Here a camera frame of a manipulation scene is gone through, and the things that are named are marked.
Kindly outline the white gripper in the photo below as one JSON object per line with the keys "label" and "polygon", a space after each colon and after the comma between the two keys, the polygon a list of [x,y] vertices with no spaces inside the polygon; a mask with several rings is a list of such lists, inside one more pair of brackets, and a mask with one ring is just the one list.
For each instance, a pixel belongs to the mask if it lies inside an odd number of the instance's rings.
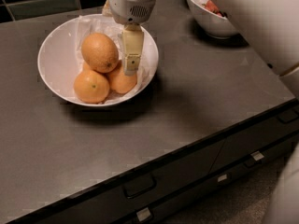
{"label": "white gripper", "polygon": [[126,76],[138,71],[144,44],[144,32],[139,24],[150,18],[155,3],[156,0],[106,0],[102,8],[103,16],[112,16],[116,23],[127,24],[121,32]]}

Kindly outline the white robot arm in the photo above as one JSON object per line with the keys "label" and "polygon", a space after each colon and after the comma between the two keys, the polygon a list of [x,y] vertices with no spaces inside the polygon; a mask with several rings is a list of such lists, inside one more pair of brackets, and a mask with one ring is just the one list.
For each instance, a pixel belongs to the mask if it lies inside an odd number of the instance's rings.
{"label": "white robot arm", "polygon": [[[234,28],[272,69],[285,87],[299,99],[299,18],[292,12],[299,0],[212,0]],[[134,31],[149,15],[138,18],[131,10],[155,0],[107,0],[103,13]],[[282,172],[263,224],[299,224],[298,153],[293,152]]]}

